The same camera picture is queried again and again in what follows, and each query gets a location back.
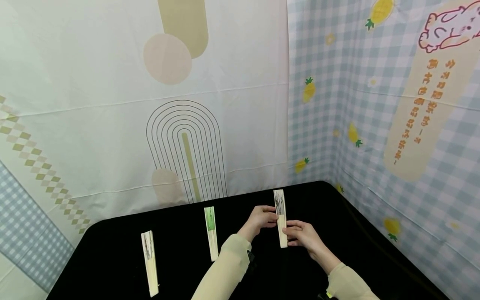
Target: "cartoon rabbit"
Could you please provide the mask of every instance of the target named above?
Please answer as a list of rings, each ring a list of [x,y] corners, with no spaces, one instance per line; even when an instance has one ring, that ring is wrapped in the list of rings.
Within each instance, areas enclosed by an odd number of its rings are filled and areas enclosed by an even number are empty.
[[[420,48],[427,53],[455,47],[480,36],[480,0],[467,8],[431,13],[419,39]]]

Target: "left hand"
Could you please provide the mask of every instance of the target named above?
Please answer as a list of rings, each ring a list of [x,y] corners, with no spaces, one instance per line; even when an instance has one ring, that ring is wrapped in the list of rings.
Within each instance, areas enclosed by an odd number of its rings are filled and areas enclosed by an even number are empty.
[[[276,226],[278,216],[274,211],[275,207],[273,206],[261,205],[254,207],[250,217],[238,231],[238,234],[251,243],[253,238],[260,233],[260,229]]]

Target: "fabric backdrop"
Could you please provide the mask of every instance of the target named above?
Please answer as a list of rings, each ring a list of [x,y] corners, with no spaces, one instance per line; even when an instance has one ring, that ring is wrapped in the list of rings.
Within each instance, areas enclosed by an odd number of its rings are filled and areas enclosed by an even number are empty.
[[[0,298],[44,299],[99,220],[287,185],[285,0],[0,0],[0,23]]]
[[[329,181],[447,296],[478,299],[479,2],[389,2],[288,1],[289,183]],[[442,27],[466,38],[422,42]]]

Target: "beige sleeve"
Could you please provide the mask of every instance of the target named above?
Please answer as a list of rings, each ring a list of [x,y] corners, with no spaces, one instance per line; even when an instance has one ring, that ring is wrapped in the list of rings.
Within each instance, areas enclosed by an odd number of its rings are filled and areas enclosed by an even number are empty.
[[[379,300],[363,279],[347,267],[339,264],[328,276],[327,293],[338,300]]]
[[[247,272],[252,245],[242,236],[232,234],[222,245],[220,255],[208,269],[192,300],[228,300]]]

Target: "hand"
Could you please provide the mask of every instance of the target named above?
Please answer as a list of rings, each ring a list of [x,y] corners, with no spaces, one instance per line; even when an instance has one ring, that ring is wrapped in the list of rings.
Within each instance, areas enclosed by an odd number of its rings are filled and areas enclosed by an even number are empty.
[[[275,207],[273,206],[262,205],[254,207],[250,217],[238,231],[238,234],[251,243],[253,238],[260,233],[260,229],[276,226],[278,216],[272,213],[274,211]]]
[[[340,260],[325,246],[313,226],[302,221],[287,221],[287,228],[282,231],[287,235],[289,246],[302,246],[308,251],[327,274],[340,263]]]

